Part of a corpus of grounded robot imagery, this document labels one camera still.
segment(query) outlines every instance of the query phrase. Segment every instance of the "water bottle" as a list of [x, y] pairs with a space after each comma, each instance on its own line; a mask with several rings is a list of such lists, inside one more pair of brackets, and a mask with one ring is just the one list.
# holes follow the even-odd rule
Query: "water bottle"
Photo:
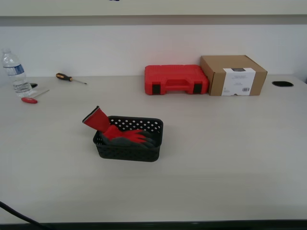
[[17, 96], [28, 97], [33, 93], [30, 83], [27, 81], [23, 66], [18, 57], [12, 54], [10, 49], [2, 49], [1, 59], [4, 70], [13, 82], [13, 87]]

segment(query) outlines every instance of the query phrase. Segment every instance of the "wire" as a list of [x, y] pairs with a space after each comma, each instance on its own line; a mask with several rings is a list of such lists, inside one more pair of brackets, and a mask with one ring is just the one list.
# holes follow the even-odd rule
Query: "wire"
[[20, 218], [20, 219], [22, 219], [24, 221], [27, 221], [30, 224], [33, 224], [33, 225], [39, 227], [40, 229], [53, 230], [50, 227], [44, 226], [44, 225], [36, 222], [35, 220], [32, 220], [29, 217], [26, 217], [26, 216], [20, 214], [19, 212], [15, 211], [14, 209], [12, 209], [11, 207], [9, 207], [8, 205], [6, 205], [5, 203], [3, 203], [1, 201], [0, 201], [0, 207], [3, 208], [5, 211], [11, 213], [12, 215], [14, 215], [14, 216], [16, 216], [16, 217], [18, 217], [18, 218]]

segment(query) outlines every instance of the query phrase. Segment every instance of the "brown box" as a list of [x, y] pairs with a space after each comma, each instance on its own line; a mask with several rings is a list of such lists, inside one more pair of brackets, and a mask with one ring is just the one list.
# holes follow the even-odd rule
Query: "brown box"
[[211, 96], [259, 95], [268, 73], [246, 55], [202, 56], [201, 68]]

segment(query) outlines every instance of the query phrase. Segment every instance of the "work glove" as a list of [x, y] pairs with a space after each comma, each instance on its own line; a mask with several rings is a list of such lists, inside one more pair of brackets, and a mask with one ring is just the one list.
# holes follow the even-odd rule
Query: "work glove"
[[107, 115], [97, 106], [83, 121], [89, 127], [100, 131], [100, 136], [106, 145], [154, 148], [152, 135], [143, 130], [120, 131], [111, 125]]
[[82, 123], [103, 133], [110, 127], [109, 118], [104, 112], [102, 112], [99, 106], [97, 106], [88, 116], [86, 116]]
[[145, 149], [155, 147], [155, 141], [152, 139], [152, 135], [143, 130], [122, 132], [115, 125], [111, 125], [106, 132], [100, 132], [100, 137], [106, 145]]

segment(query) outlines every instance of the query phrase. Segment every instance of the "red case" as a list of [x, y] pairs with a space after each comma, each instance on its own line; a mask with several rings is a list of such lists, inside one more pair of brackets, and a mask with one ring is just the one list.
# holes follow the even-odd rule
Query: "red case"
[[145, 92], [163, 95], [167, 91], [185, 91], [204, 94], [209, 81], [198, 65], [147, 66], [145, 68]]

